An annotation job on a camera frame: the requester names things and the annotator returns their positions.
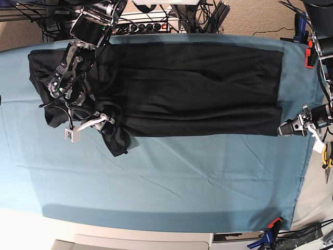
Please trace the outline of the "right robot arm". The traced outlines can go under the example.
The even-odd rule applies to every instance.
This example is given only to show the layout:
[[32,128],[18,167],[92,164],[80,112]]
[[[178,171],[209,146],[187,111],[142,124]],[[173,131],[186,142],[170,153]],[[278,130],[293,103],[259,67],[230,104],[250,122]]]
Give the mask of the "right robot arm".
[[73,41],[47,86],[52,100],[41,105],[67,115],[66,134],[70,138],[88,127],[110,135],[117,129],[114,112],[107,114],[101,106],[104,91],[113,79],[97,79],[94,87],[86,78],[92,69],[98,69],[98,60],[110,44],[110,36],[126,5],[126,1],[86,4],[71,28]]

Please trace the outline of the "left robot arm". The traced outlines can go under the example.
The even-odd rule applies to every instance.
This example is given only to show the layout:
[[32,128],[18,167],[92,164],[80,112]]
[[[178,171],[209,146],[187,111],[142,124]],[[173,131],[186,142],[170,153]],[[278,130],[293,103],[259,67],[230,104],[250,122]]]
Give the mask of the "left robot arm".
[[278,128],[281,136],[306,136],[311,132],[332,125],[332,1],[303,1],[306,12],[301,12],[290,1],[280,1],[306,21],[312,30],[312,39],[305,52],[305,66],[316,66],[319,85],[327,99],[327,104],[309,109],[307,105],[302,113],[293,120],[286,120]]

